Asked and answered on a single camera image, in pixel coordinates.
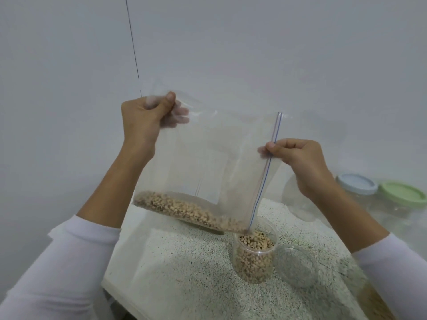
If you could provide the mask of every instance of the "person's left hand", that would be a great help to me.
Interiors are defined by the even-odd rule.
[[[174,128],[188,123],[187,108],[176,101],[174,92],[166,96],[148,96],[122,103],[123,149],[136,159],[147,163],[155,153],[160,128]]]

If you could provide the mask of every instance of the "white sleeve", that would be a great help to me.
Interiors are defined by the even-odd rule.
[[[427,262],[402,240],[390,234],[353,257],[395,317],[427,317]]]
[[[65,229],[8,292],[0,320],[88,319],[120,229],[78,216]]]

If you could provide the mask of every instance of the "blue lid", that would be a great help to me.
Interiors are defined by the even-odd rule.
[[[360,195],[372,195],[378,190],[376,182],[359,174],[340,174],[336,180],[343,189]]]

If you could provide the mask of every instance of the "sleeve cuff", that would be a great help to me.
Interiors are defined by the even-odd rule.
[[[362,267],[404,254],[408,249],[405,242],[390,233],[379,242],[353,253],[353,258]]]
[[[102,226],[76,215],[65,222],[65,230],[73,236],[102,244],[115,244],[120,236],[120,229]]]

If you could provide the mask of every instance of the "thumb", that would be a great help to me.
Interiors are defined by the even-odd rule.
[[[296,149],[290,149],[285,148],[279,145],[276,145],[273,142],[266,143],[266,149],[273,154],[274,157],[281,158],[286,164],[290,164],[290,161],[292,160],[294,150]]]
[[[176,94],[172,91],[168,92],[168,94],[162,98],[159,105],[153,110],[157,113],[159,118],[163,118],[167,115],[173,108],[175,104]]]

